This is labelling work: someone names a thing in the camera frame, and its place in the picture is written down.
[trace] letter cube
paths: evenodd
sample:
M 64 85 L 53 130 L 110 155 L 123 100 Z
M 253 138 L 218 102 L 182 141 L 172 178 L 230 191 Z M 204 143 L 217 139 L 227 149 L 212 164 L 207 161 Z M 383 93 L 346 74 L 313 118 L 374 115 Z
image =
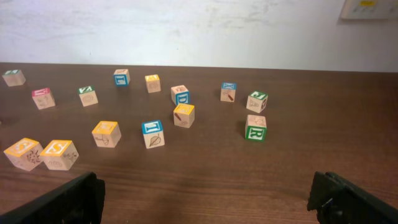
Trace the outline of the letter cube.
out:
M 236 92 L 235 83 L 223 83 L 221 85 L 221 101 L 234 102 L 235 92 Z
M 8 86 L 23 85 L 26 81 L 24 74 L 21 70 L 10 70 L 3 74 L 3 79 Z
M 248 115 L 246 128 L 244 130 L 245 138 L 253 141 L 264 141 L 266 138 L 267 123 L 266 117 Z
M 42 151 L 43 147 L 39 142 L 24 138 L 6 149 L 4 153 L 14 166 L 31 171 L 42 163 L 40 158 Z
M 172 100 L 176 105 L 191 102 L 189 91 L 185 85 L 172 87 Z
M 148 93 L 160 91 L 160 78 L 158 75 L 146 75 L 145 81 L 147 83 Z
M 174 125 L 183 128 L 190 128 L 195 120 L 195 107 L 185 103 L 180 103 L 173 111 Z
M 116 147 L 122 137 L 115 121 L 100 121 L 91 133 L 98 147 Z
M 79 157 L 71 140 L 53 140 L 40 155 L 50 170 L 69 170 Z
M 98 103 L 97 95 L 93 86 L 79 88 L 79 96 L 83 106 L 89 106 Z
M 130 82 L 130 74 L 128 69 L 116 69 L 113 74 L 116 86 L 128 86 Z
M 248 96 L 246 108 L 260 113 L 267 105 L 268 95 L 259 91 L 254 91 Z
M 147 149 L 164 146 L 163 127 L 160 120 L 143 123 L 142 133 Z
M 50 88 L 32 91 L 32 98 L 39 110 L 55 106 L 55 100 Z

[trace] block top face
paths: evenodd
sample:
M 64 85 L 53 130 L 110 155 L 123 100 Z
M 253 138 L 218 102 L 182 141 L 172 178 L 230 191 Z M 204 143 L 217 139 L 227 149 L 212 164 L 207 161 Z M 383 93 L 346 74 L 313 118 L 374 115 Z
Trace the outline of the block top face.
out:
M 260 91 L 254 91 L 254 92 L 250 93 L 249 96 L 254 97 L 254 98 L 258 99 L 258 100 L 263 100 L 263 99 L 265 99 L 268 96 L 268 94 L 267 93 L 261 93 Z
M 116 69 L 113 75 L 125 75 L 129 72 L 128 69 Z
M 162 123 L 160 120 L 144 122 L 142 124 L 142 133 L 152 134 L 163 131 Z
M 51 93 L 50 88 L 44 88 L 41 90 L 32 91 L 32 96 L 41 96 L 41 95 L 46 95 L 48 93 Z
M 79 88 L 79 94 L 88 93 L 94 91 L 94 86 L 86 86 Z
M 18 72 L 19 72 L 18 69 L 17 70 L 9 70 L 9 71 L 6 71 L 3 75 L 15 75 Z
M 221 88 L 223 90 L 236 90 L 236 83 L 223 83 Z
M 172 90 L 175 93 L 182 93 L 182 92 L 188 91 L 188 89 L 187 89 L 187 87 L 185 87 L 185 85 L 174 86 L 174 87 L 172 87 Z
M 147 81 L 147 82 L 156 81 L 156 80 L 160 80 L 158 75 L 146 75 L 145 76 L 145 81 Z
M 267 128 L 265 116 L 248 115 L 248 126 L 259 126 Z
M 178 106 L 174 109 L 174 113 L 186 114 L 190 115 L 195 106 L 188 105 L 185 103 L 179 103 Z
M 61 156 L 68 146 L 72 143 L 71 140 L 53 140 L 40 153 L 41 156 Z
M 91 133 L 93 133 L 93 134 L 111 134 L 113 129 L 117 125 L 118 125 L 118 123 L 115 121 L 100 121 Z
M 25 152 L 31 150 L 35 147 L 39 142 L 35 140 L 31 140 L 29 138 L 23 138 L 17 143 L 13 144 L 11 147 L 6 149 L 4 152 L 9 155 L 13 155 L 16 157 L 20 157 Z

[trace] black object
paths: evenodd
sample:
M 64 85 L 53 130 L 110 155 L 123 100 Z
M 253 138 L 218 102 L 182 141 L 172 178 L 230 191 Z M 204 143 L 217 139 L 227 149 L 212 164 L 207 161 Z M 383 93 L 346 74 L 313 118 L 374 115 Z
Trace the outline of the black object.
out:
M 321 224 L 398 224 L 398 211 L 333 172 L 316 172 L 307 210 Z
M 61 187 L 0 216 L 1 224 L 101 223 L 105 181 L 88 172 Z

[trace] block with blue top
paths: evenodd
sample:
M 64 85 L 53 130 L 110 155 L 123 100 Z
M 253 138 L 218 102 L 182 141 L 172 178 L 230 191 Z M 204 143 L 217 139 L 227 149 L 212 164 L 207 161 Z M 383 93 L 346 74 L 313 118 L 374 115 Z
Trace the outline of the block with blue top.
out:
M 128 69 L 116 69 L 113 73 L 113 79 L 116 86 L 128 86 L 130 74 Z
M 185 87 L 185 85 L 172 87 L 172 100 L 175 105 L 180 103 L 189 104 L 191 102 L 191 97 L 187 87 Z
M 160 120 L 144 122 L 142 124 L 142 133 L 147 149 L 164 146 L 163 127 Z
M 236 83 L 226 83 L 221 85 L 221 101 L 235 102 Z

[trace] brown table surface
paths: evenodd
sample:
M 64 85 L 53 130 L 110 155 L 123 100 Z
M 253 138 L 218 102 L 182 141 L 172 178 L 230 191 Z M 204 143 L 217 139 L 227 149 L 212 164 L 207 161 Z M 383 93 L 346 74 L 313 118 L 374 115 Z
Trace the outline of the brown table surface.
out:
M 112 74 L 128 68 L 128 87 Z M 0 147 L 22 138 L 71 139 L 80 154 L 70 171 L 31 172 L 0 156 L 0 213 L 93 171 L 105 180 L 103 223 L 317 223 L 306 210 L 315 171 L 333 171 L 398 207 L 398 75 L 244 68 L 0 63 L 27 82 L 0 82 Z M 159 74 L 148 94 L 144 75 Z M 220 101 L 222 82 L 238 85 Z M 94 85 L 97 105 L 83 107 L 79 87 Z M 190 129 L 174 126 L 170 87 L 185 85 L 195 105 Z M 56 106 L 38 110 L 31 91 L 51 88 Z M 264 142 L 244 139 L 253 90 L 269 94 Z M 160 119 L 163 147 L 147 150 L 141 123 Z M 116 148 L 91 135 L 117 121 Z

